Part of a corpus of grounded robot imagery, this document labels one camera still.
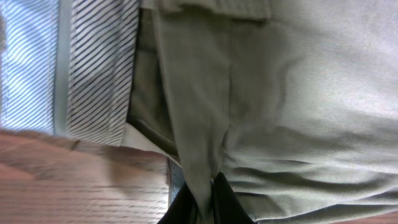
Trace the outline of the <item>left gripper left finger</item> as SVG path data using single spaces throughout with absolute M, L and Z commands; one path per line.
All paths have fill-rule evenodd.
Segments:
M 190 189 L 187 184 L 183 184 L 175 200 L 157 224 L 189 224 L 192 208 L 195 205 Z

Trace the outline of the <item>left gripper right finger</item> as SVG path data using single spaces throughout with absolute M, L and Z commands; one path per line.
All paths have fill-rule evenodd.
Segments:
M 222 172 L 213 179 L 211 186 L 215 224 L 255 224 L 244 211 Z

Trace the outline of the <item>khaki green shorts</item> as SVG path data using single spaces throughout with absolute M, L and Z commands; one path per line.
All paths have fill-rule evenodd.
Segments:
M 145 144 L 215 223 L 397 210 L 397 2 L 5 0 L 1 126 Z

